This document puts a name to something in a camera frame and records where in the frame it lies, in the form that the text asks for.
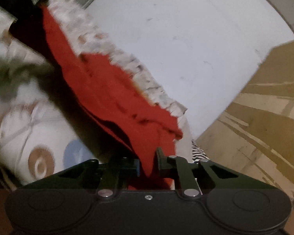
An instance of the silver bolt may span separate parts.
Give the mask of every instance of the silver bolt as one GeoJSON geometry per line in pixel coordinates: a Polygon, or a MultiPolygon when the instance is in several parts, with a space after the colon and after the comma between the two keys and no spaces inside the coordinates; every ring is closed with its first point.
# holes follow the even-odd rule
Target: silver bolt
{"type": "Polygon", "coordinates": [[[186,189],[184,191],[184,194],[189,197],[195,197],[199,194],[199,191],[197,191],[196,189],[186,189]]]}
{"type": "Polygon", "coordinates": [[[152,198],[153,198],[153,197],[152,197],[151,195],[146,195],[146,196],[145,196],[145,199],[146,199],[146,200],[152,200],[152,198]]]}
{"type": "Polygon", "coordinates": [[[101,189],[98,191],[98,195],[101,197],[109,197],[113,194],[113,192],[110,189],[101,189]]]}

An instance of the black and white striped cloth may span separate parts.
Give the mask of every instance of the black and white striped cloth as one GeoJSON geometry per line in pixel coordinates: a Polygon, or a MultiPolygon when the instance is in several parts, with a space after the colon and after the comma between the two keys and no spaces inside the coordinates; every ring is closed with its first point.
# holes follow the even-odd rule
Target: black and white striped cloth
{"type": "Polygon", "coordinates": [[[206,153],[201,148],[199,148],[193,140],[191,141],[191,144],[194,163],[198,163],[201,159],[209,159],[206,153]]]}

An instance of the red cloth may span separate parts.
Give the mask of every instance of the red cloth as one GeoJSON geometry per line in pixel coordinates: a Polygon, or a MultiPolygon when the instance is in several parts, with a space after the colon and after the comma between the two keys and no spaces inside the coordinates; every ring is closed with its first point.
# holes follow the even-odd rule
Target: red cloth
{"type": "Polygon", "coordinates": [[[151,106],[137,92],[129,75],[110,64],[108,55],[76,57],[48,9],[43,7],[42,11],[49,49],[79,104],[107,133],[136,153],[147,177],[169,188],[171,182],[153,172],[153,163],[157,147],[167,156],[175,154],[173,140],[182,138],[177,118],[159,106],[151,106]],[[116,126],[129,143],[113,129],[116,126]]]}

